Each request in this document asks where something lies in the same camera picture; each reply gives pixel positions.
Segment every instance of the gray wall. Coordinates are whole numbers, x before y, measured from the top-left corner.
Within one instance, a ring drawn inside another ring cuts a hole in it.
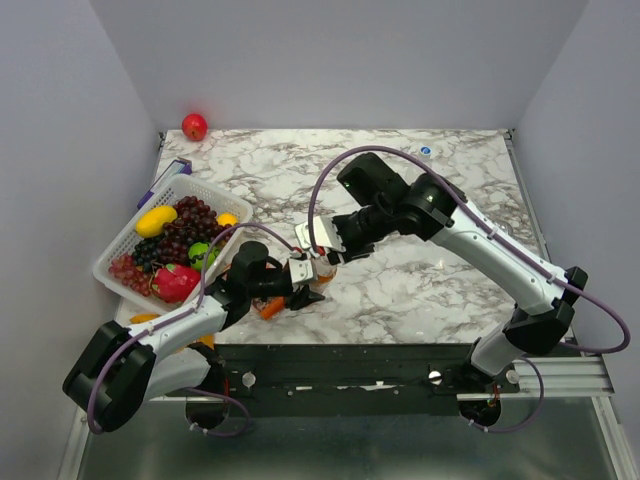
[[[92,0],[151,117],[513,127],[584,0]]]
[[[0,17],[0,478],[55,478],[62,380],[116,297],[91,265],[135,210],[157,134],[86,0]]]
[[[640,3],[592,0],[518,124],[516,149],[555,262],[578,264],[627,320],[631,347],[606,358],[615,404],[640,460]],[[620,341],[578,302],[584,344]]]

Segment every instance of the plastic basket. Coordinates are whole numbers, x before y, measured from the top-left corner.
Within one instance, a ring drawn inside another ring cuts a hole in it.
[[[107,249],[100,255],[98,261],[93,266],[93,276],[99,280],[109,290],[113,290],[118,295],[131,300],[136,305],[148,310],[149,312],[164,314],[175,309],[177,304],[169,304],[151,295],[144,297],[143,295],[125,287],[120,281],[109,273],[111,261],[125,253],[133,253],[134,247],[142,240],[136,233],[136,223],[145,213],[152,208],[160,205],[173,205],[182,197],[187,195],[195,195],[205,202],[218,213],[233,213],[240,222],[247,222],[253,215],[251,205],[237,197],[236,195],[225,192],[224,190],[188,175],[175,175],[172,177],[158,192],[151,197],[147,203],[138,211],[138,213],[127,223],[118,236],[111,242]],[[211,267],[207,269],[207,284],[227,265],[230,259],[240,248],[239,240],[242,230],[236,230],[220,252],[220,255],[213,262]],[[189,296],[195,297],[198,287],[191,292]]]

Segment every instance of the yellow fruit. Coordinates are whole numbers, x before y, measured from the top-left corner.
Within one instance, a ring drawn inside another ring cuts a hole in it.
[[[223,227],[225,225],[235,225],[236,223],[238,223],[238,217],[236,217],[233,213],[229,213],[229,212],[225,212],[225,213],[221,213],[220,215],[218,215],[218,225],[222,225]]]
[[[138,223],[136,232],[143,238],[155,237],[162,233],[162,226],[178,218],[176,209],[169,205],[161,205],[145,213]]]
[[[131,323],[144,323],[150,322],[154,318],[158,318],[160,315],[157,313],[141,313],[140,315],[136,315],[135,317],[131,317],[129,320]]]

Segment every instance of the gray floor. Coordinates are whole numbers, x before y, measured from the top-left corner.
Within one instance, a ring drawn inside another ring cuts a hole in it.
[[[500,424],[527,414],[505,402]],[[251,434],[189,432],[182,402],[152,402],[117,432],[93,437],[81,479],[606,480],[614,479],[588,399],[548,400],[509,435],[428,416],[258,419]]]

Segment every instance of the marble table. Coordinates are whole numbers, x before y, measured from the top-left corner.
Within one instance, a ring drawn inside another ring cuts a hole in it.
[[[338,154],[361,145],[386,145],[428,160],[495,222],[537,252],[531,220],[520,193],[502,132],[451,130],[225,130],[199,143],[169,131],[158,172],[177,156],[193,162],[193,175],[249,201],[254,221],[295,242],[293,226],[306,218],[312,187]],[[413,165],[383,159],[409,180]],[[332,172],[321,190],[317,214],[350,213],[357,203]],[[265,242],[272,255],[283,247],[261,232],[245,239]],[[218,343],[410,343],[473,342],[509,318],[512,299],[455,255],[417,238],[393,235],[368,259],[341,267],[324,302],[263,321],[252,311],[216,334]],[[124,303],[118,320],[138,312]]]

